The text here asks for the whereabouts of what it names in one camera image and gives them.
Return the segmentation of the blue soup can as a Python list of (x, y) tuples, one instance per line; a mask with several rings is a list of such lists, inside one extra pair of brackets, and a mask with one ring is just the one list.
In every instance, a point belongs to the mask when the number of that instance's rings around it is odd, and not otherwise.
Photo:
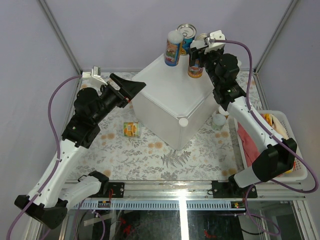
[(179, 25), (177, 30), (183, 35), (181, 55), (186, 56), (189, 54), (190, 45), (196, 37), (197, 30), (190, 23)]
[(196, 41), (204, 41), (205, 38), (207, 38), (207, 37), (208, 37), (208, 33), (201, 33), (195, 38), (195, 40)]

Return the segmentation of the white lid orange can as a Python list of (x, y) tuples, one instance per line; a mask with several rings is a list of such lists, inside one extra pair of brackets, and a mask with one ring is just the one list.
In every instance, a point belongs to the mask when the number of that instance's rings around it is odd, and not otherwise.
[(174, 67), (179, 63), (183, 40), (184, 36), (178, 30), (172, 30), (168, 33), (164, 52), (164, 62), (168, 66)]

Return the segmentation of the white lid yellow jar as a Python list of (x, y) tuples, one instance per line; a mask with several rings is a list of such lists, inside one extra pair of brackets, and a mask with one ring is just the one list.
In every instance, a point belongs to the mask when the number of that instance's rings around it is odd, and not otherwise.
[(227, 119), (227, 118), (229, 117), (229, 115), (230, 115), (229, 112), (228, 112), (228, 111), (225, 111), (221, 105), (218, 107), (218, 113), (221, 114), (221, 115), (223, 115), (226, 119)]

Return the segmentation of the clear lid green jar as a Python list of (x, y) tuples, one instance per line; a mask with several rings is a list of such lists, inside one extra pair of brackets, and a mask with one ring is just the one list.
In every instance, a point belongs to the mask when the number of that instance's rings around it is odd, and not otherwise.
[(220, 113), (212, 115), (211, 127), (215, 131), (220, 131), (226, 124), (226, 117)]

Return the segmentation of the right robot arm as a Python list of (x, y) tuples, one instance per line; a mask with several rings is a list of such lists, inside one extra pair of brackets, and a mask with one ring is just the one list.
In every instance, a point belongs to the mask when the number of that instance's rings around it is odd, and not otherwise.
[(251, 166), (229, 178), (228, 192), (237, 198), (245, 193), (247, 186), (268, 182), (291, 170), (297, 143), (293, 138), (285, 139), (251, 106), (248, 94), (237, 82), (240, 71), (237, 57), (224, 53), (223, 49), (205, 50), (205, 47), (191, 47), (189, 66), (199, 64), (205, 69), (213, 84), (215, 101), (240, 123), (259, 152)]

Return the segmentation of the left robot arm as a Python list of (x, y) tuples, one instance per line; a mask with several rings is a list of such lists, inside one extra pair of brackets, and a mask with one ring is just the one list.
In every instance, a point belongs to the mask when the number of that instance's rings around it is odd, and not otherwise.
[(63, 189), (77, 160), (100, 133), (99, 123), (114, 108), (124, 108), (146, 87), (144, 82), (126, 80), (114, 73), (109, 77), (118, 89), (96, 77), (100, 82), (100, 91), (86, 87), (77, 93), (73, 104), (74, 115), (57, 144), (56, 156), (36, 186), (28, 194), (18, 195), (14, 201), (23, 213), (51, 230), (57, 228), (68, 211), (82, 200), (93, 196), (102, 198), (109, 193), (109, 178), (96, 170), (75, 186)]

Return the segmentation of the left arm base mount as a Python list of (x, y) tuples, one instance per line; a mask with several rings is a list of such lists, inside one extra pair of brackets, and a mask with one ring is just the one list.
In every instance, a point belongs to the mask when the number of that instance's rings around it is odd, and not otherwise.
[(109, 198), (111, 197), (119, 199), (123, 198), (125, 193), (125, 183), (124, 182), (109, 182), (106, 184), (103, 184), (100, 187), (100, 190), (90, 195), (90, 198)]

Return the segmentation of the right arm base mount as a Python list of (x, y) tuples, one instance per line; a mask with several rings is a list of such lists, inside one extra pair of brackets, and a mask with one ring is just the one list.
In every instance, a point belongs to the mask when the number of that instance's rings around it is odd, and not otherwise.
[(207, 194), (214, 199), (244, 199), (248, 189), (248, 186), (241, 188), (232, 181), (213, 180)]

